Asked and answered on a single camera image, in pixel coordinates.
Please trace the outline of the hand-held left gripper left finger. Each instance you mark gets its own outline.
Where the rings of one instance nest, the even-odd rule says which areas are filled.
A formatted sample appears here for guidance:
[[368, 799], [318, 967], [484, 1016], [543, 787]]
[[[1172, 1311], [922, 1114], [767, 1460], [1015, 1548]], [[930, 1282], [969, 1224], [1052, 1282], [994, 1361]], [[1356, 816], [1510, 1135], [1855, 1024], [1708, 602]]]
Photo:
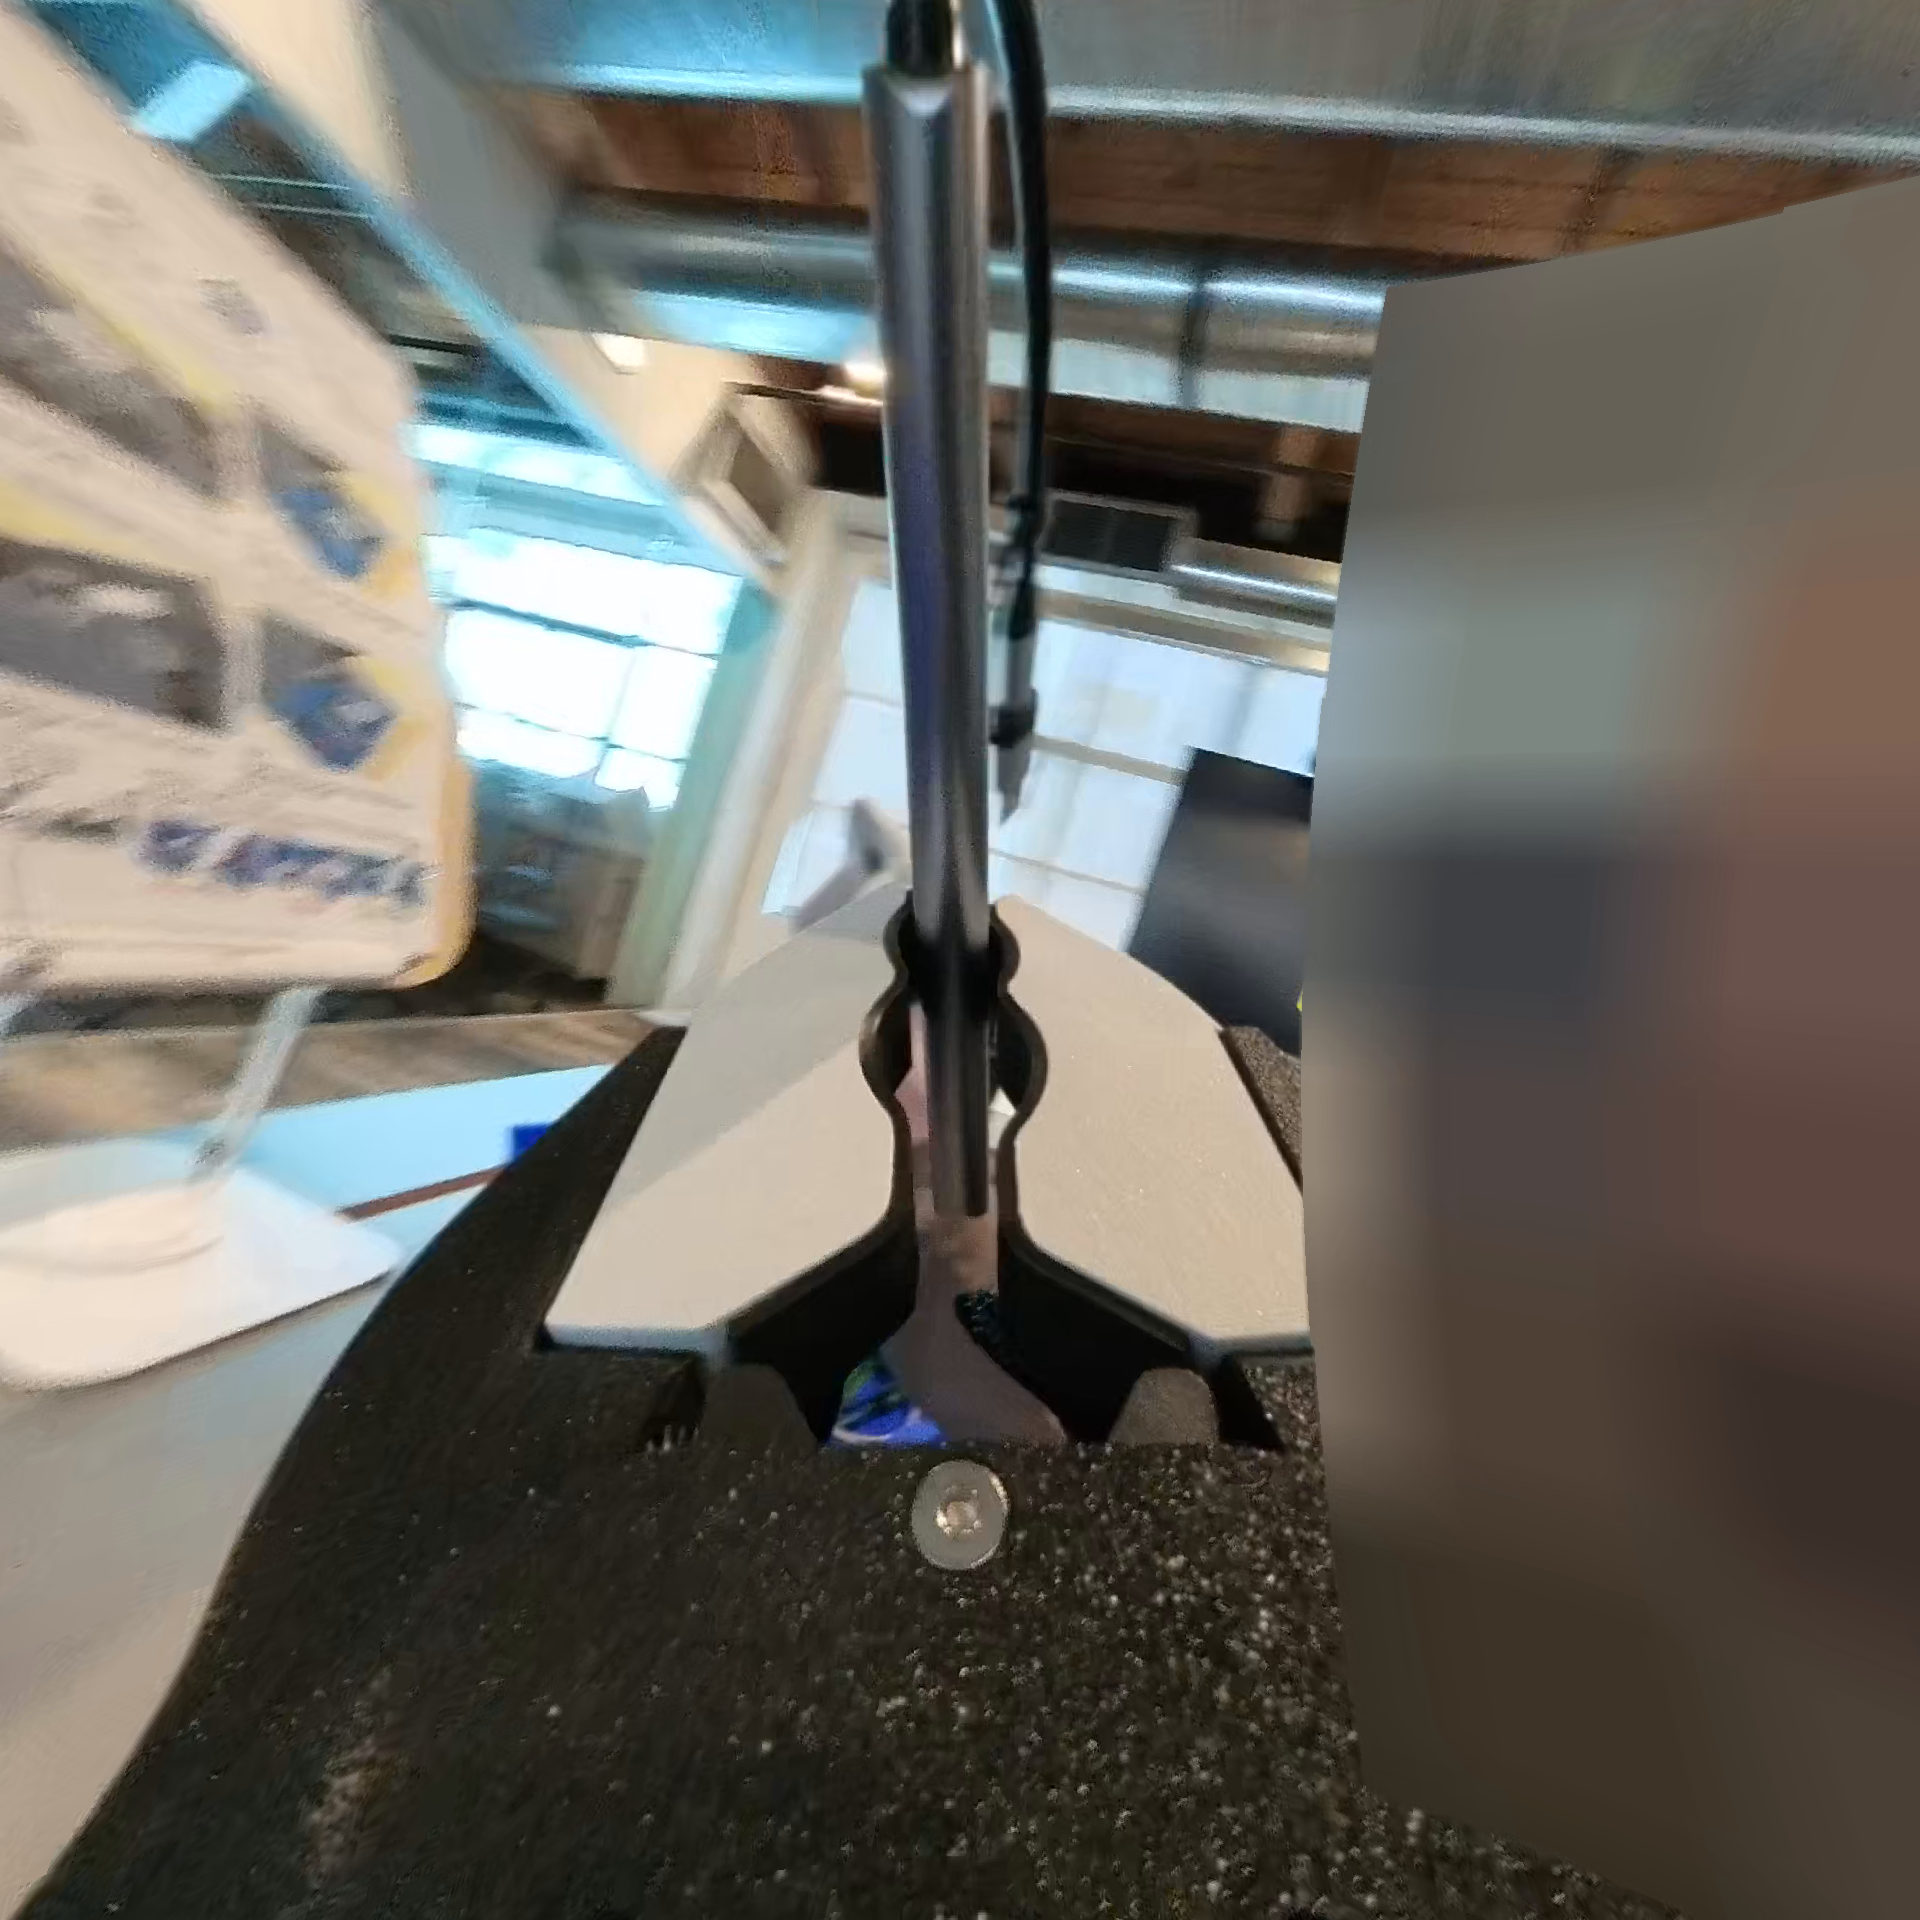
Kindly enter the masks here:
[[895, 1124], [859, 1060], [896, 980], [878, 882], [688, 1023], [545, 1330], [566, 1348], [726, 1354], [753, 1311], [876, 1231]]

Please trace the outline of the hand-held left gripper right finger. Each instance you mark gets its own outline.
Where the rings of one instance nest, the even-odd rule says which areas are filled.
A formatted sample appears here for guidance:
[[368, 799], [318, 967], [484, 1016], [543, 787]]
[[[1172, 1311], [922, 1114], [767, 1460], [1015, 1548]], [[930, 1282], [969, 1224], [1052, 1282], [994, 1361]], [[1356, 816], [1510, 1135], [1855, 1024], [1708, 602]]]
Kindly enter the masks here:
[[1216, 1023], [1034, 903], [996, 920], [1031, 1057], [1008, 1135], [1025, 1238], [1198, 1346], [1308, 1346], [1300, 1179]]

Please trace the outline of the silver metal rod tool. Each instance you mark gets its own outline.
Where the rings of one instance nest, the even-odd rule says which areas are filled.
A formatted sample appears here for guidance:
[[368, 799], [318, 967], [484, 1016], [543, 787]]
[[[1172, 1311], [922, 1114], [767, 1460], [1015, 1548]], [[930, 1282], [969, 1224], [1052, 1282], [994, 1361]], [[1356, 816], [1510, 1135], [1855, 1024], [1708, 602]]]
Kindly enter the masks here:
[[[942, 218], [987, 242], [990, 89], [951, 24], [865, 80], [872, 222]], [[896, 327], [882, 358], [886, 487], [903, 656], [913, 979], [928, 1166], [945, 1216], [986, 1216], [992, 910], [987, 340], [969, 312]]]

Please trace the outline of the black monitor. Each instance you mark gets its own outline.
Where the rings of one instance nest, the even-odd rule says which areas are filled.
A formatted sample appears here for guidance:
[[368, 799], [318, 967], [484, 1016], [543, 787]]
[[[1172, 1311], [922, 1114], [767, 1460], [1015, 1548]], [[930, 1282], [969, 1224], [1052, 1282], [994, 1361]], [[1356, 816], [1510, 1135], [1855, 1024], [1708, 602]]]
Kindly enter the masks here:
[[1192, 756], [1128, 953], [1219, 1026], [1304, 1050], [1313, 777]]

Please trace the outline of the dark vent grille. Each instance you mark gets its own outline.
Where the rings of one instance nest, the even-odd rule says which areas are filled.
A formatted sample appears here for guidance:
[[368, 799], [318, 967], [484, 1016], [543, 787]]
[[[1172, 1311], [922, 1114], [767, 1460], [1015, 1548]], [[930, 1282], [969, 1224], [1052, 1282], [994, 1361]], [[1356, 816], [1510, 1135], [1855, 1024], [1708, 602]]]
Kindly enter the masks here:
[[1059, 569], [1155, 582], [1196, 536], [1196, 516], [1164, 503], [1052, 492], [1040, 560]]

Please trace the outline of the printed sign on white stand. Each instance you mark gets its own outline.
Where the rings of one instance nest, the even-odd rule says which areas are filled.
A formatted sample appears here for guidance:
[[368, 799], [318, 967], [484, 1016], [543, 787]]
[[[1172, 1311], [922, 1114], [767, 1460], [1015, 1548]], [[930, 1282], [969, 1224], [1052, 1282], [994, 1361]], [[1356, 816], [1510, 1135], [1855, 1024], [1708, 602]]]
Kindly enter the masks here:
[[322, 995], [432, 979], [474, 910], [411, 378], [28, 4], [2, 41], [4, 1030], [266, 1001], [202, 1140], [4, 1154], [33, 1393], [394, 1272], [243, 1156]]

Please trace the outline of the metal ceiling duct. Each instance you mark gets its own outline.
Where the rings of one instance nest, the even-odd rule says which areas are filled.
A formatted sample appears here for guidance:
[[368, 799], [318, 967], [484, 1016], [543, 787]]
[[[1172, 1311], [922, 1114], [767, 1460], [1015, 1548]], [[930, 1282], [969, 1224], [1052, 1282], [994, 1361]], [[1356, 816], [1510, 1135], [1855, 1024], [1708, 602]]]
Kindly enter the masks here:
[[[896, 327], [969, 312], [999, 380], [1027, 346], [1015, 250], [858, 216], [699, 199], [567, 203], [551, 251], [595, 312], [640, 336], [810, 363], [878, 363]], [[1366, 380], [1386, 282], [1288, 257], [1120, 242], [1057, 248], [1049, 372], [1060, 394], [1198, 408], [1211, 375]]]

